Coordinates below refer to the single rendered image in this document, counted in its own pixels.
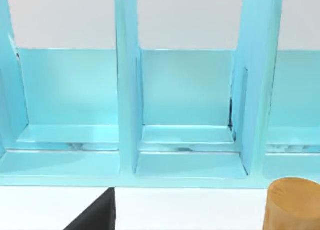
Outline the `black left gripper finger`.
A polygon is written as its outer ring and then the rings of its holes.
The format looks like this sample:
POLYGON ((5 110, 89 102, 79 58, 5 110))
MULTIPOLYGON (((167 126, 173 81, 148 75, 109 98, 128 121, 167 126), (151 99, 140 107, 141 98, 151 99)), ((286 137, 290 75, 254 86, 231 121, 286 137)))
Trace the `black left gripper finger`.
POLYGON ((63 230, 115 230, 116 215, 115 188, 110 187, 63 230))

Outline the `light blue rack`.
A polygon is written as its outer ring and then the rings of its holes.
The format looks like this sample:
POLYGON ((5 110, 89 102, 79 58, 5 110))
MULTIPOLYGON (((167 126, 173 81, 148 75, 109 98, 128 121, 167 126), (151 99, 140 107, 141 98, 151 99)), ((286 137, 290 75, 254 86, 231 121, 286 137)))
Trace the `light blue rack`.
POLYGON ((320 50, 279 50, 283 0, 242 0, 237 47, 20 48, 0 0, 0 186, 320 183, 320 50))

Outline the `brown wooden cylinder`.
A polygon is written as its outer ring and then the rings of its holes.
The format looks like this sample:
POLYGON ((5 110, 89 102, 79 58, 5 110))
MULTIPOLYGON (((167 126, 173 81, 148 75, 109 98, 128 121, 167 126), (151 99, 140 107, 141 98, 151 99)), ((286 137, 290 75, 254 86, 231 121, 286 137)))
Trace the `brown wooden cylinder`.
POLYGON ((320 184, 296 177, 273 181, 262 230, 320 230, 320 184))

